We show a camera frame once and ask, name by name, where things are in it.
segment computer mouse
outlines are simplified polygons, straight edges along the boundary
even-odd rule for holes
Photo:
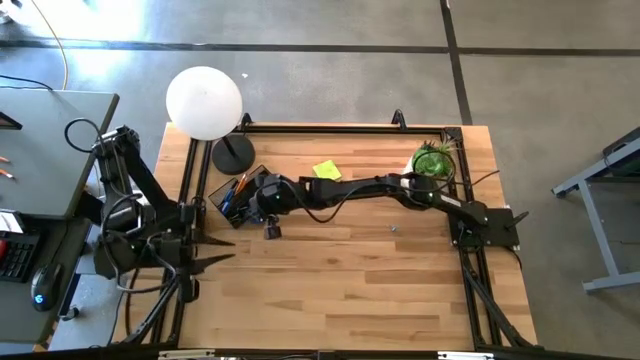
[[[33,275],[31,280],[31,303],[37,311],[49,311],[58,302],[62,264],[45,265]]]

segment keyboard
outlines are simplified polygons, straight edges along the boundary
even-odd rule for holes
[[[42,236],[0,232],[0,281],[27,282]]]

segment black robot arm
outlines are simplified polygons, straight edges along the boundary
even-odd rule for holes
[[[105,188],[104,204],[95,199],[95,211],[87,216],[101,227],[93,244],[96,273],[119,280],[121,274],[135,268],[164,267],[168,271],[162,285],[147,289],[125,288],[117,281],[118,289],[127,293],[161,291],[145,320],[122,341],[141,343],[175,292],[183,303],[198,298],[199,285],[193,275],[234,256],[196,259],[196,246],[233,244],[206,236],[195,226],[199,211],[196,203],[169,199],[142,161],[140,140],[134,130],[122,126],[100,136],[92,152]],[[134,193],[132,183],[139,192]]]
[[[346,200],[391,197],[412,210],[434,208],[455,216],[466,230],[476,235],[475,241],[497,241],[496,245],[517,245],[515,222],[510,209],[489,209],[480,201],[464,201],[445,194],[431,177],[410,174],[387,174],[353,181],[333,181],[300,177],[298,182],[279,175],[263,177],[250,201],[251,210],[275,227],[277,215],[303,208],[322,210],[341,206]],[[279,229],[268,238],[279,237]]]

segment green plant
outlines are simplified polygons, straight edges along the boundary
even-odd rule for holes
[[[452,141],[445,141],[442,144],[425,141],[413,154],[413,171],[436,177],[449,176],[455,165],[451,163],[449,157],[443,154],[451,154],[453,149],[455,149],[455,143]]]

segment yellow sticky note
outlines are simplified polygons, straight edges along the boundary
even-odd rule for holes
[[[323,179],[338,180],[342,177],[340,170],[333,163],[333,160],[327,160],[321,164],[315,165],[313,171],[316,176]]]

